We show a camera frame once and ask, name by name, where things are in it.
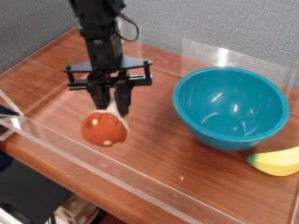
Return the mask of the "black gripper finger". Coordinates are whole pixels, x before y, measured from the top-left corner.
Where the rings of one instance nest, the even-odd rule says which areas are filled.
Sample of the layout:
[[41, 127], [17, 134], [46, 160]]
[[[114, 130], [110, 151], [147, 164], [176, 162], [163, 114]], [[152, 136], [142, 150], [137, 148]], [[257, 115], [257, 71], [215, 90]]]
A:
[[110, 85], [105, 82], [89, 82], [86, 85], [86, 90], [97, 109], [108, 107], [110, 100], [109, 88]]
[[125, 117], [130, 106], [132, 83], [129, 80], [117, 80], [114, 86], [114, 99], [118, 114]]

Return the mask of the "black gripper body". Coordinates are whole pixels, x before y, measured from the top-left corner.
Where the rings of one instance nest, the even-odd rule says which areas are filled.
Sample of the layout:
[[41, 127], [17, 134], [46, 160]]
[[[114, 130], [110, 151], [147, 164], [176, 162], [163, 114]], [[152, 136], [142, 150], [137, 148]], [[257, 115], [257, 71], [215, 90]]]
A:
[[117, 35], [108, 38], [86, 40], [88, 61], [66, 65], [69, 90], [86, 90], [89, 84], [112, 88], [118, 81], [132, 86], [152, 84], [148, 59], [126, 57], [122, 54], [121, 40]]

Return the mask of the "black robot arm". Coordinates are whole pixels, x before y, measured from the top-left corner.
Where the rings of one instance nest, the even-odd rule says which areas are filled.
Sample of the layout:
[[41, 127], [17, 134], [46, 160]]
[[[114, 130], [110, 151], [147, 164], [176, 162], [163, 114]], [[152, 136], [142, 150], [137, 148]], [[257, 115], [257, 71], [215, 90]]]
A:
[[88, 51], [86, 62], [65, 66], [69, 90], [86, 90], [96, 108], [106, 109], [113, 88], [117, 112], [126, 116], [133, 87], [152, 84], [152, 62], [122, 54], [117, 18], [136, 23], [121, 13], [124, 0], [69, 0], [69, 6]]

